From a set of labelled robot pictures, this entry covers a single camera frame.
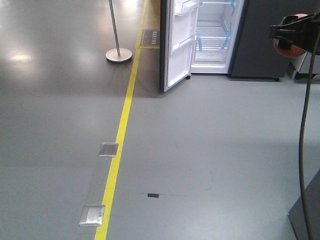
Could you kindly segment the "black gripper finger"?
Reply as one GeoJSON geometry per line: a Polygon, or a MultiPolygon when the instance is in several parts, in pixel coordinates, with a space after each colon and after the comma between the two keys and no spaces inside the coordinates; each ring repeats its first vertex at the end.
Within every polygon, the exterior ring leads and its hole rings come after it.
{"type": "Polygon", "coordinates": [[[279,48],[290,50],[296,46],[307,52],[320,53],[320,13],[303,17],[288,15],[280,25],[271,25],[269,38],[278,40],[279,48]]]}

